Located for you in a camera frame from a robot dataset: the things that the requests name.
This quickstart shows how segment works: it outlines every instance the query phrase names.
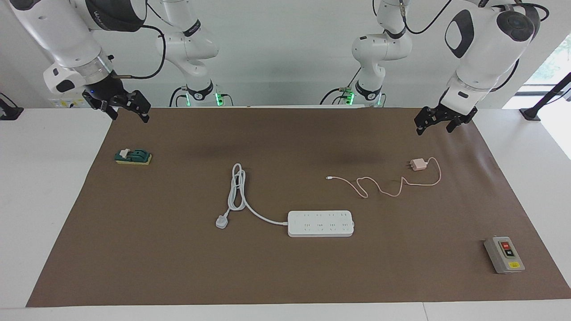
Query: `pink cable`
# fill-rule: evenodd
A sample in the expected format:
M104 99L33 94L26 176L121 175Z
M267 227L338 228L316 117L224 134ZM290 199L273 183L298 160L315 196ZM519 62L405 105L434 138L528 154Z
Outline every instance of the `pink cable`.
M403 192L403 186L404 185L408 185L408 186L434 186L438 183L440 183L440 181L442 180L442 169L440 168L440 164L438 164L438 160L434 157L430 157L427 161L427 164L430 163L430 161L434 160L434 162L436 163L436 166L438 167L438 180L436 181L436 183L432 183L432 184L418 184L418 183L409 183L407 181L406 178L404 178L404 176L401 176L400 178L400 188L399 188L399 192L396 195L393 195L391 193L385 192L381 189L381 187L379 186L379 183L377 183L376 180L365 176L365 177L359 177L357 178L357 186L359 187L359 189L363 192L363 194L361 194L361 192L357 189L357 187L355 187L355 185L353 185L350 181L341 178L341 177L337 177L337 176L328 176L326 177L327 179L339 179L342 180L343 182L349 184L351 187L353 187L353 189L357 192L357 194L362 197L362 198L369 198L369 193L367 193L367 191L365 191L365 189L361 186L360 181L364 180L364 179L368 179L370 181L372 181L373 183L375 183L375 185L377 186L377 188L379 189L379 191L382 194L388 195L390 197L398 197L402 192Z

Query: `white table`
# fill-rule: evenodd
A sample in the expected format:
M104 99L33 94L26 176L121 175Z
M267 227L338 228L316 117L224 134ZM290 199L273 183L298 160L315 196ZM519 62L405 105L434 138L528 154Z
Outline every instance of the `white table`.
M571 283L571 160L517 111L481 110L475 121ZM0 321L571 319L571 300L24 308L110 124L88 109L27 109L0 122Z

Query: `black stand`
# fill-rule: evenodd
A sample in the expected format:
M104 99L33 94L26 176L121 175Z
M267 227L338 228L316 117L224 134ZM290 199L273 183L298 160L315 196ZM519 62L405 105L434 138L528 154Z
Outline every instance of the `black stand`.
M540 121L541 119L537 116L539 109L541 109L545 104L551 101L563 88L565 88L569 83L571 83L571 73L567 74L562 81L560 81L550 92L548 92L541 100L532 108L520 109L520 113L528 121Z
M21 107L10 107L7 103L0 99L0 109L4 111L4 115L0 116L0 121L15 121L24 111Z

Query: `power plug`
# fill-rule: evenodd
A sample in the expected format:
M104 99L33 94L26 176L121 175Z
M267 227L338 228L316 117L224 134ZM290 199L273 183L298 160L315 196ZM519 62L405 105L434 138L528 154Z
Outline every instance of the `power plug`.
M411 160L409 166L412 168L413 171L422 171L427 169L428 162L425 162L423 158L417 158Z
M216 227L226 228L226 225L228 225L228 218L225 217L224 215L218 216L218 218L216 219Z

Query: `charging cable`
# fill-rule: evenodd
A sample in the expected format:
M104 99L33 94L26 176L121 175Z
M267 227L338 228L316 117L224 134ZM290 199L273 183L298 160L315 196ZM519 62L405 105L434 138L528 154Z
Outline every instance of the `charging cable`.
M411 167L411 169L412 169L413 171L425 170L425 169L427 168L428 163L429 163L430 161L432 161L432 160L436 163L436 166L438 167L438 180L436 181L436 183L432 183L432 184L409 183L408 180L407 180L406 178L404 178L404 176L401 176L401 178L400 178L400 188L399 188L399 192L398 192L397 194L394 194L394 195L391 194L391 193L388 193L388 192L383 191L383 190L381 189L381 187L379 186L379 183L377 183L376 180L374 180L374 179L372 179L372 178L370 178L370 177L368 177L368 176L357 178L357 182L356 182L356 183L357 183L357 187L358 187L359 189L357 189L357 187L355 187L355 185L353 185L350 181L348 181L348 180L346 180L346 179L344 179L344 178L341 178L341 177L337 177L337 176L327 176L326 179L339 179L339 180L342 180L343 182L345 182L345 183L349 184L351 187L353 187L353 189L357 192L357 194L358 194L360 197L362 197L362 198L369 198L369 194L367 193L367 191L365 191L365 189L361 186L361 183L360 183L362 180L367 179L367 180L370 180L370 181L372 181L373 183L375 183L375 185L376 185L377 188L379 189L379 192L381 192L382 194L385 194L385 195L390 196L390 197L398 197L398 196L403 192L403 186L404 186L404 185L408 185L408 186L434 186L434 185L440 183L440 181L442 180L442 169L440 168L440 164L438 164L438 161L436 160L436 158L430 157L427 162L425 162L422 158L413 159L413 160L411 160L409 166Z

